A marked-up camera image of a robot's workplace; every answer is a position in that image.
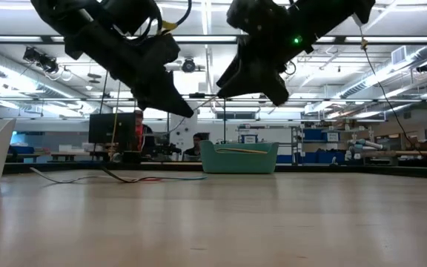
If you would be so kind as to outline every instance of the wooden table surface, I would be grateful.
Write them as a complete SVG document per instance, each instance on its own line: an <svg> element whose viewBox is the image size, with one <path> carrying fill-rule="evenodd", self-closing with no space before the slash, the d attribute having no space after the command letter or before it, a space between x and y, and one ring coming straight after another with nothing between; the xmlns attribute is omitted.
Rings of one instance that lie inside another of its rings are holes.
<svg viewBox="0 0 427 267"><path fill-rule="evenodd" d="M54 185L8 176L0 183L0 266L427 267L427 179L281 173Z"/></svg>

